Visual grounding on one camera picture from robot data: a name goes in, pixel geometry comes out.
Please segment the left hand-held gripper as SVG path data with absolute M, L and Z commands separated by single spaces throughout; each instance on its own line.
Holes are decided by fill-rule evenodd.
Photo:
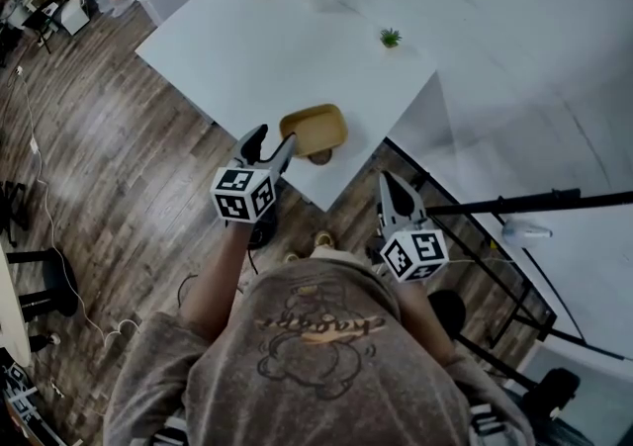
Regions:
M 248 132 L 235 145 L 234 157 L 218 169 L 210 193 L 222 220 L 254 224 L 275 204 L 275 186 L 294 155 L 297 136 L 285 136 L 268 161 L 258 163 L 267 133 L 266 124 Z

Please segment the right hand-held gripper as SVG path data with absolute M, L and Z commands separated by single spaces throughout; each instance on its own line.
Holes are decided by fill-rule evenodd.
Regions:
M 442 230 L 425 218 L 421 197 L 401 176 L 381 172 L 379 191 L 382 262 L 397 282 L 429 279 L 449 262 Z M 399 218 L 420 221 L 398 223 Z

